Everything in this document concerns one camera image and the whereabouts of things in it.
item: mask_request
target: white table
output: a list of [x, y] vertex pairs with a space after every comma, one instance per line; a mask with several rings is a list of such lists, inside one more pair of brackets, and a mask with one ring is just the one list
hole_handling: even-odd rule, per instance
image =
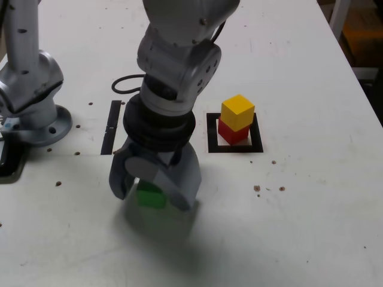
[[[243, 0], [227, 22], [194, 108], [203, 180], [189, 215], [118, 200], [99, 155], [111, 101], [129, 99], [110, 85], [139, 72], [141, 1], [39, 9], [41, 48], [65, 74], [56, 103], [81, 128], [0, 187], [1, 287], [381, 286], [383, 130], [315, 1]], [[206, 113], [238, 93], [265, 152], [208, 154]], [[120, 124], [114, 148], [125, 138]]]

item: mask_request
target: cardboard box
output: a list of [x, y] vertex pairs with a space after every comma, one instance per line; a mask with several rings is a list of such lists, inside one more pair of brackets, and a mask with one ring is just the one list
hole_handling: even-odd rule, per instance
[[378, 9], [350, 9], [343, 35], [355, 66], [383, 66], [383, 20]]

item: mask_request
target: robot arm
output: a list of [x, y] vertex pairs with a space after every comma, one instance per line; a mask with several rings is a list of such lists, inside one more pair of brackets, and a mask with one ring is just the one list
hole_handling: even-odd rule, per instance
[[[239, 0], [144, 0], [150, 25], [139, 46], [138, 65], [147, 73], [141, 98], [149, 108], [170, 116], [192, 110], [220, 63], [212, 34], [238, 5]], [[166, 94], [151, 93], [158, 85]], [[167, 101], [153, 99], [158, 96]]]
[[110, 186], [118, 198], [139, 178], [180, 210], [193, 207], [201, 175], [189, 143], [196, 125], [192, 109], [221, 60], [212, 34], [238, 5], [239, 0], [144, 0], [150, 24], [138, 65], [146, 75], [126, 105], [128, 139], [113, 159]]

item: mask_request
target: black strip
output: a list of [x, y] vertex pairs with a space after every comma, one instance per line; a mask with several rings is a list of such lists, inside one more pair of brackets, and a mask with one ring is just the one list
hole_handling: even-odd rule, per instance
[[0, 184], [12, 184], [19, 180], [28, 151], [25, 145], [4, 141], [0, 159]]
[[261, 134], [257, 121], [257, 115], [254, 114], [253, 123], [250, 126], [251, 145], [218, 145], [217, 134], [217, 119], [220, 113], [206, 114], [206, 121], [208, 125], [208, 148], [209, 153], [246, 153], [246, 152], [263, 152]]
[[113, 153], [115, 131], [117, 130], [120, 109], [121, 101], [112, 100], [112, 104], [110, 105], [107, 128], [105, 129], [104, 141], [102, 142], [101, 155], [110, 155]]

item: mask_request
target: black cable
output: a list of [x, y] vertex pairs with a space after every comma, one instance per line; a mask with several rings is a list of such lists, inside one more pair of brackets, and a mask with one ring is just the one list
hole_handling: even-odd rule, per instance
[[135, 79], [135, 78], [144, 78], [145, 77], [145, 74], [138, 74], [138, 75], [129, 75], [129, 76], [126, 76], [126, 77], [122, 77], [122, 78], [119, 78], [117, 80], [115, 80], [112, 84], [112, 90], [113, 92], [117, 93], [117, 94], [132, 94], [132, 93], [136, 93], [138, 91], [140, 91], [140, 88], [133, 88], [131, 90], [126, 90], [126, 91], [121, 91], [121, 90], [117, 90], [115, 88], [115, 86], [122, 82], [122, 81], [125, 81], [125, 80], [130, 80], [130, 79]]
[[220, 34], [221, 34], [221, 32], [222, 32], [222, 30], [223, 30], [225, 24], [226, 24], [226, 21], [223, 22], [223, 23], [218, 27], [216, 33], [215, 33], [214, 36], [211, 38], [211, 42], [212, 42], [212, 43], [214, 43], [215, 40], [218, 39], [218, 37], [220, 36]]
[[[216, 33], [214, 34], [214, 36], [211, 38], [211, 42], [214, 43], [215, 40], [218, 39], [218, 37], [220, 36], [224, 26], [226, 24], [226, 21], [223, 22], [217, 29]], [[117, 80], [115, 80], [112, 84], [112, 90], [113, 92], [117, 93], [117, 94], [132, 94], [132, 93], [136, 93], [138, 91], [140, 91], [141, 88], [133, 88], [131, 90], [126, 90], [126, 91], [121, 91], [121, 90], [117, 90], [115, 87], [118, 83], [122, 82], [122, 81], [125, 81], [125, 80], [130, 80], [130, 79], [135, 79], [135, 78], [144, 78], [145, 77], [145, 74], [138, 74], [138, 75], [129, 75], [129, 76], [125, 76], [125, 77], [122, 77], [122, 78], [119, 78]]]
[[8, 4], [10, 3], [10, 0], [3, 0], [2, 6], [0, 9], [0, 37], [2, 36], [2, 25], [4, 24], [5, 19], [5, 13], [7, 12]]

